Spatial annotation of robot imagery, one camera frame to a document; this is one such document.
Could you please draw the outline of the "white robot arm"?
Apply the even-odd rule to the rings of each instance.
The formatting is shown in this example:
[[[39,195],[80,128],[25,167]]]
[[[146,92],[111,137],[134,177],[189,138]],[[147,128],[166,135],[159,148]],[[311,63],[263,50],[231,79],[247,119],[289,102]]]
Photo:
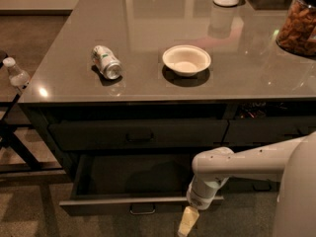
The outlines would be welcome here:
[[[279,182],[273,237],[316,237],[316,133],[235,153],[219,147],[196,155],[179,237],[229,178]]]

